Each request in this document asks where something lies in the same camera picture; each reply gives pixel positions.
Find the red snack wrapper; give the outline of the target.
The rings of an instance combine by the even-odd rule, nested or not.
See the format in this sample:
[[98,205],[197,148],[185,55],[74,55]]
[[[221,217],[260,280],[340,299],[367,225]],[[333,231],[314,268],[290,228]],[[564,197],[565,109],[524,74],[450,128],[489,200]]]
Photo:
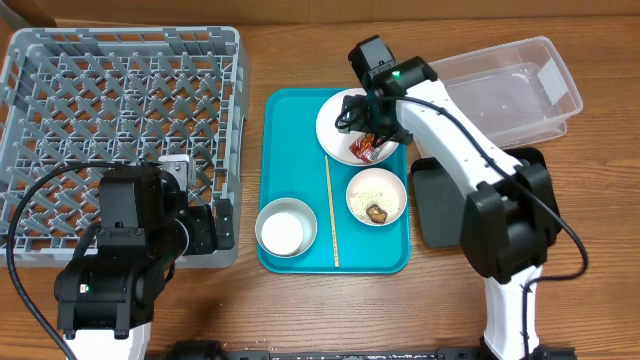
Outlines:
[[350,152],[366,164],[373,164],[387,146],[374,134],[364,134],[358,137],[350,146]]

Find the pink bowl with rice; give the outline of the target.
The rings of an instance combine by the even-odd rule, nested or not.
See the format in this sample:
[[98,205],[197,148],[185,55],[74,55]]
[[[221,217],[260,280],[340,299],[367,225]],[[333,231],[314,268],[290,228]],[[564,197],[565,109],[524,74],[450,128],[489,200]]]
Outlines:
[[[358,221],[380,227],[400,219],[408,205],[408,195],[404,183],[393,172],[383,168],[367,168],[350,180],[346,203]],[[366,209],[372,204],[379,205],[388,213],[385,224],[374,224],[366,215]]]

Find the white paper cup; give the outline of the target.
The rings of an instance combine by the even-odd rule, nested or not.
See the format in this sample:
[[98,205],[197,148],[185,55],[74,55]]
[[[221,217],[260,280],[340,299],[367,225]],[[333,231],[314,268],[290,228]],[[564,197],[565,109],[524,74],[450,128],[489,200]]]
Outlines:
[[302,244],[304,230],[297,217],[290,213],[269,216],[260,230],[264,248],[273,255],[289,256]]

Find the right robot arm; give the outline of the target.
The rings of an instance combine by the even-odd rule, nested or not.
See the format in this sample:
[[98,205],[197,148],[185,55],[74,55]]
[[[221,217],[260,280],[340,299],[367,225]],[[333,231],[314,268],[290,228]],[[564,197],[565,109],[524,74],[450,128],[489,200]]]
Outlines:
[[548,249],[561,230],[543,160],[520,160],[494,145],[457,107],[421,57],[351,52],[364,92],[347,97],[334,118],[342,133],[426,147],[463,201],[460,245],[485,280],[487,324],[481,353],[489,359],[540,359],[535,292]]

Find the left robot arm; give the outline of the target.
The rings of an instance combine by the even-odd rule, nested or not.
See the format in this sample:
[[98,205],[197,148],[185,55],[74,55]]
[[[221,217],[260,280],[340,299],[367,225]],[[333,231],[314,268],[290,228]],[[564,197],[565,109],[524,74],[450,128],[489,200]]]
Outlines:
[[177,260],[234,246],[233,205],[190,205],[186,182],[157,165],[106,171],[98,195],[101,219],[55,281],[57,326],[75,359],[142,359]]

